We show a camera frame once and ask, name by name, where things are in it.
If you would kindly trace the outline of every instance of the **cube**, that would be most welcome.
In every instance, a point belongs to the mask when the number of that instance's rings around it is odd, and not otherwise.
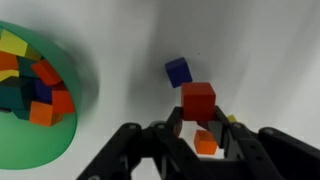
[[[19,77],[18,70],[2,70],[0,71],[0,82],[7,79],[8,77]]]
[[[52,87],[45,85],[40,79],[35,79],[34,84],[36,88],[36,99],[41,102],[51,103]]]
[[[238,122],[238,120],[236,119],[236,117],[234,117],[234,115],[230,115],[227,118],[228,118],[229,122],[231,122],[231,123]]]
[[[62,81],[59,74],[56,72],[56,70],[54,70],[47,60],[41,60],[37,62],[36,64],[33,64],[31,68],[47,86],[53,86]]]
[[[32,101],[29,121],[41,126],[53,126],[60,122],[63,114],[54,114],[51,104]]]
[[[0,51],[0,71],[18,70],[17,57],[13,54]]]
[[[205,130],[197,130],[193,143],[197,154],[214,155],[218,146],[212,134]]]
[[[181,86],[181,106],[184,120],[213,120],[215,101],[216,94],[210,83],[183,83]]]
[[[53,86],[52,90],[53,113],[75,112],[72,97],[63,83]]]
[[[29,120],[30,110],[14,109],[13,113],[17,116],[18,119]]]
[[[0,51],[39,61],[41,55],[27,42],[13,33],[2,30]]]
[[[166,63],[165,67],[173,88],[181,86],[182,83],[192,82],[188,64],[183,57]]]
[[[21,76],[38,78],[37,74],[31,68],[31,66],[37,63],[37,61],[27,59],[24,57],[18,57],[18,63],[19,63],[19,72]]]
[[[34,82],[30,78],[9,77],[0,82],[0,107],[29,110],[35,96]]]

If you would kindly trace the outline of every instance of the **white backdrop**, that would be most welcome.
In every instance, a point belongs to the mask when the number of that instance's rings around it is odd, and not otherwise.
[[[146,127],[180,104],[164,63],[185,56],[195,81],[252,130],[274,126],[320,148],[318,0],[0,0],[1,20],[58,43],[84,88],[68,150],[0,179],[75,179],[125,122]],[[192,146],[196,130],[182,137]],[[143,161],[134,179],[159,179]]]

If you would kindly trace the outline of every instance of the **green bowl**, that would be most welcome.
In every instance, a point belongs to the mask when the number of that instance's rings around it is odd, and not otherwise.
[[[0,113],[0,169],[42,166],[58,158],[72,142],[81,106],[80,79],[65,52],[51,41],[11,23],[0,21],[0,28],[29,43],[54,67],[75,105],[75,113],[64,115],[63,121],[52,127],[19,120],[13,113]]]

